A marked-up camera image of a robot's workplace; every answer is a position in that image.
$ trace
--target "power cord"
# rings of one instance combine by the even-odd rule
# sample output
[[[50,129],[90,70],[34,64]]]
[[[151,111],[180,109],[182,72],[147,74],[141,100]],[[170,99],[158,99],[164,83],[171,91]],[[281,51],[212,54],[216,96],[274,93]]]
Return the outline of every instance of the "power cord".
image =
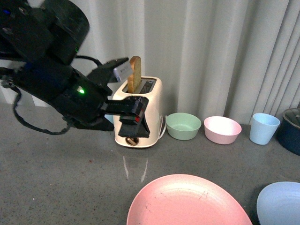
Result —
[[[4,88],[10,88],[11,90],[13,90],[14,92],[17,93],[15,100],[14,100],[14,104],[13,104],[13,111],[14,111],[14,115],[16,117],[16,119],[25,127],[36,130],[38,132],[42,132],[45,134],[49,134],[49,135],[63,135],[65,134],[73,125],[73,123],[71,121],[67,121],[67,127],[62,129],[59,132],[52,132],[49,131],[47,129],[41,129],[38,127],[35,127],[34,125],[31,125],[30,123],[26,122],[17,112],[16,108],[18,106],[18,102],[21,100],[22,98],[22,93],[21,91],[14,86],[11,82],[10,82],[10,74],[12,74],[14,72],[13,69],[8,69],[8,68],[4,68],[4,67],[0,67],[0,79],[2,80],[2,86]]]

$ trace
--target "black cable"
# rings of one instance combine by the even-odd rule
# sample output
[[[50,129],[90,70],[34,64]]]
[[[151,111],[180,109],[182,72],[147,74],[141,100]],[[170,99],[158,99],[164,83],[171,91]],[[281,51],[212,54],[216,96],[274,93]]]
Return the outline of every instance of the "black cable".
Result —
[[[101,65],[102,65],[102,63],[101,63],[99,60],[97,60],[97,59],[95,59],[95,58],[93,58],[93,57],[90,57],[90,56],[86,56],[86,55],[76,55],[75,58],[77,58],[77,59],[91,60],[91,61],[93,61],[97,66],[101,66]]]
[[[65,134],[72,126],[72,123],[71,122],[68,122],[67,123],[67,127],[62,129],[61,131],[59,132],[52,132],[52,131],[49,131],[47,129],[41,129],[41,128],[38,128],[38,127],[35,127],[31,124],[29,124],[28,122],[26,122],[19,114],[18,112],[16,111],[16,108],[18,106],[18,102],[20,101],[21,97],[22,97],[22,94],[21,94],[21,91],[17,88],[17,87],[10,87],[13,91],[15,91],[17,93],[16,97],[15,97],[15,101],[14,101],[14,105],[13,105],[13,110],[14,110],[14,115],[15,117],[17,118],[17,120],[24,126],[30,128],[30,129],[33,129],[33,130],[36,130],[36,131],[39,131],[39,132],[42,132],[42,133],[45,133],[45,134],[49,134],[49,135],[63,135]]]

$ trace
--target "toast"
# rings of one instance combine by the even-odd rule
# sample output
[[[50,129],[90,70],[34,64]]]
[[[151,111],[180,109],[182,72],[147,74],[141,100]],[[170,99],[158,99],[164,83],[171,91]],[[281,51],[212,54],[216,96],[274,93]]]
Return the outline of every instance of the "toast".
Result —
[[[142,76],[141,57],[133,56],[130,59],[130,65],[131,65],[133,74],[130,75],[127,79],[127,91],[128,91],[128,93],[133,94],[141,83],[141,76]]]

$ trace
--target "toaster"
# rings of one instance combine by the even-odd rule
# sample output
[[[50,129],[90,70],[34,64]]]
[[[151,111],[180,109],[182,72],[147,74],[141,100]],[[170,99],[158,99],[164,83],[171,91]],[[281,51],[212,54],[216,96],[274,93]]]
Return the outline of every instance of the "toaster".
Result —
[[[113,116],[115,141],[130,148],[147,148],[154,145],[165,131],[165,118],[162,115],[161,97],[162,82],[157,77],[142,76],[141,84],[134,93],[128,93],[127,80],[116,90],[113,100],[123,100],[129,96],[146,97],[149,102],[145,110],[145,119],[148,124],[150,135],[144,137],[121,137],[118,135],[122,123],[119,121],[120,116]]]

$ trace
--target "white curtain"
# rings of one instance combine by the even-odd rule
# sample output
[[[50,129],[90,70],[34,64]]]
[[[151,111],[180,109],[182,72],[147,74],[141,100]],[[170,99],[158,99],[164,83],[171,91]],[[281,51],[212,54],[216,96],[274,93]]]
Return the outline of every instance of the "white curtain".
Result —
[[[101,62],[140,56],[142,75],[163,82],[166,115],[248,124],[254,113],[281,118],[300,102],[299,0],[72,2],[90,22],[79,54]],[[73,66],[86,75],[94,68],[86,60]],[[12,103],[14,94],[1,90],[0,101]],[[23,104],[46,105],[26,94]]]

